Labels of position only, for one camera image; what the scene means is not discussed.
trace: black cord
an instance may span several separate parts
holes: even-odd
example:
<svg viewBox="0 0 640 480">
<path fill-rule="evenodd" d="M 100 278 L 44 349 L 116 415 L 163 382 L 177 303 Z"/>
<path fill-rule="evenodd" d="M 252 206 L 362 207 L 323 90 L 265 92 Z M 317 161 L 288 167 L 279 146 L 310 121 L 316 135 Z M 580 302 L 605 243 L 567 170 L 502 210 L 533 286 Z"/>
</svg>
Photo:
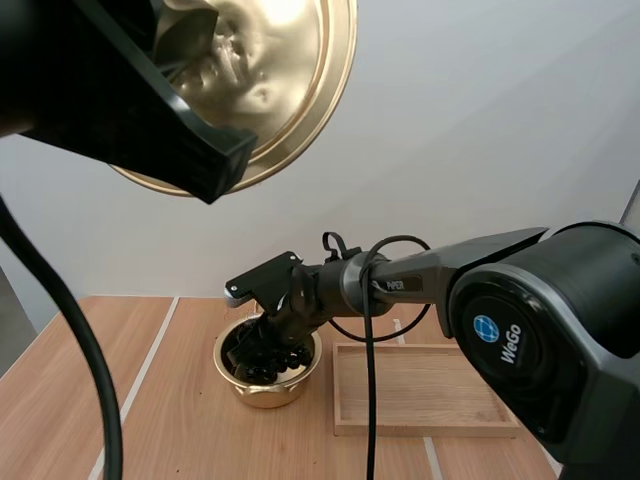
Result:
<svg viewBox="0 0 640 480">
<path fill-rule="evenodd" d="M 431 250 L 431 247 L 429 246 L 429 244 L 427 242 L 425 242 L 424 240 L 422 240 L 421 238 L 414 237 L 413 235 L 396 235 L 395 237 L 388 237 L 388 238 L 385 238 L 384 240 L 376 243 L 373 246 L 373 248 L 370 250 L 369 253 L 374 252 L 373 256 L 375 256 L 375 254 L 378 253 L 378 251 L 380 249 L 382 249 L 382 247 L 384 247 L 386 245 L 389 245 L 390 243 L 397 243 L 397 242 L 412 242 L 412 243 L 416 243 L 416 244 L 420 245 L 425 250 Z M 361 283 L 363 282 L 362 274 L 365 272 L 366 269 L 369 268 L 370 262 L 371 262 L 371 260 L 373 260 L 373 256 L 370 259 L 369 259 L 369 256 L 367 256 L 365 258 L 365 261 L 364 261 L 365 268 L 363 268 L 362 272 L 360 273 L 360 282 Z M 425 315 L 429 311 L 430 307 L 431 307 L 431 304 L 425 305 L 422 308 L 422 310 L 420 311 L 420 313 L 418 313 L 418 316 L 409 325 L 407 325 L 406 327 L 401 328 L 397 332 L 393 332 L 393 333 L 390 333 L 388 335 L 382 335 L 381 337 L 373 337 L 373 341 L 376 342 L 376 343 L 377 342 L 385 342 L 387 340 L 392 340 L 394 338 L 397 338 L 400 335 L 404 335 L 405 333 L 409 332 L 416 325 L 418 325 L 418 323 L 420 323 L 422 321 L 422 319 L 425 317 Z M 343 327 L 338 325 L 338 323 L 334 319 L 329 320 L 329 323 L 331 324 L 331 326 L 333 328 L 338 330 L 342 335 L 344 335 L 347 338 L 350 338 L 351 340 L 354 340 L 356 342 L 362 342 L 362 343 L 367 341 L 367 339 L 365 337 L 360 337 L 358 335 L 355 335 L 355 334 L 345 330 Z"/>
<path fill-rule="evenodd" d="M 102 411 L 105 458 L 103 478 L 120 480 L 122 478 L 120 410 L 113 380 L 100 345 L 73 295 L 20 229 L 1 195 L 0 237 L 51 296 L 80 345 L 93 375 Z"/>
<path fill-rule="evenodd" d="M 367 354 L 367 379 L 368 379 L 368 396 L 369 396 L 369 428 L 368 428 L 368 442 L 367 442 L 367 480 L 374 480 L 375 476 L 375 463 L 376 463 L 376 426 L 377 426 L 377 393 L 376 393 L 376 364 L 375 364 L 375 351 L 374 343 L 384 340 L 390 340 L 396 338 L 415 327 L 424 318 L 430 305 L 425 305 L 422 311 L 418 314 L 416 319 L 407 325 L 405 328 L 392 333 L 390 335 L 384 335 L 382 337 L 373 336 L 373 321 L 371 319 L 371 305 L 369 303 L 369 287 L 370 287 L 370 270 L 372 261 L 378 254 L 378 251 L 382 247 L 396 242 L 413 242 L 420 245 L 425 250 L 430 250 L 429 245 L 414 236 L 411 235 L 397 235 L 395 237 L 385 238 L 384 240 L 376 243 L 364 259 L 362 271 L 360 272 L 360 287 L 362 288 L 362 302 L 363 302 L 363 314 L 364 314 L 364 338 L 347 332 L 340 327 L 334 320 L 330 320 L 331 325 L 336 328 L 340 333 L 356 340 L 358 342 L 364 342 L 366 346 Z"/>
</svg>

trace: gold bowl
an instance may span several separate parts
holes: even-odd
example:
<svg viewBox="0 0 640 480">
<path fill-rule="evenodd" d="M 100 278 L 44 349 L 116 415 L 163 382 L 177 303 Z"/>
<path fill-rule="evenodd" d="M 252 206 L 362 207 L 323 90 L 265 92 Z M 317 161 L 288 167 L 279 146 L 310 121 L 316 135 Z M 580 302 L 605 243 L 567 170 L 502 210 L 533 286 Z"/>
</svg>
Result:
<svg viewBox="0 0 640 480">
<path fill-rule="evenodd" d="M 278 379 L 270 385 L 252 385 L 243 382 L 230 371 L 231 363 L 226 357 L 225 341 L 236 327 L 242 323 L 254 320 L 260 315 L 255 314 L 238 320 L 229 325 L 224 332 L 218 336 L 215 347 L 213 349 L 213 363 L 215 364 L 220 375 L 229 382 L 234 395 L 244 404 L 257 408 L 276 408 L 282 407 L 293 402 L 304 392 L 309 376 L 320 362 L 322 356 L 322 341 L 320 335 L 314 332 L 306 340 L 306 346 L 313 355 L 311 364 L 308 367 L 300 366 L 295 370 L 288 369 L 283 374 L 278 374 Z"/>
</svg>

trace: blue globe logo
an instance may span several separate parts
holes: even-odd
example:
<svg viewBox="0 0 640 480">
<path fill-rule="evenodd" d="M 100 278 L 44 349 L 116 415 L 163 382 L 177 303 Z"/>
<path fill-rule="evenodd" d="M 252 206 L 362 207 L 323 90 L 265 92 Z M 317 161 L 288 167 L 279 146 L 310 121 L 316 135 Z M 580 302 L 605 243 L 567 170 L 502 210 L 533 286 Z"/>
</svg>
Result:
<svg viewBox="0 0 640 480">
<path fill-rule="evenodd" d="M 486 315 L 478 315 L 473 319 L 473 329 L 487 343 L 495 343 L 500 338 L 500 330 L 496 322 Z"/>
</svg>

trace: wooden tray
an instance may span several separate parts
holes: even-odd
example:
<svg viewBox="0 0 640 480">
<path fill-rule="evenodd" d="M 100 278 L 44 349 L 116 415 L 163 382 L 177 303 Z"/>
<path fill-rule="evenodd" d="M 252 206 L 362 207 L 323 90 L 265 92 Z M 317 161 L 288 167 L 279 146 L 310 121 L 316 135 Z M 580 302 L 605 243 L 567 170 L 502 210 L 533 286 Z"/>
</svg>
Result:
<svg viewBox="0 0 640 480">
<path fill-rule="evenodd" d="M 516 437 L 516 416 L 457 345 L 375 346 L 378 435 Z M 367 434 L 364 344 L 334 344 L 334 433 Z"/>
</svg>

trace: wooden tabletop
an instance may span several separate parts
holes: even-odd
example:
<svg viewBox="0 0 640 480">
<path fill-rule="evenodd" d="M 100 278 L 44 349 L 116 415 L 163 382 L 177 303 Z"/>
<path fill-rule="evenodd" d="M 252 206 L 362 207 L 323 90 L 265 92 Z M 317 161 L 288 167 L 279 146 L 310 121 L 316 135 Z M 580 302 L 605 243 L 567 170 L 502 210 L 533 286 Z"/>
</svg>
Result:
<svg viewBox="0 0 640 480">
<path fill-rule="evenodd" d="M 254 305 L 220 299 L 91 297 L 81 301 L 111 368 L 123 417 L 125 479 L 352 480 L 365 476 L 365 437 L 333 436 L 331 349 L 308 391 L 275 410 L 232 396 L 211 355 L 217 335 Z M 399 306 L 376 334 L 416 315 Z M 354 333 L 362 321 L 340 320 Z M 435 313 L 406 343 L 447 343 Z M 0 379 L 0 478 L 101 478 L 102 428 L 89 370 L 56 317 Z M 542 449 L 518 439 L 379 438 L 377 479 L 552 480 Z"/>
</svg>

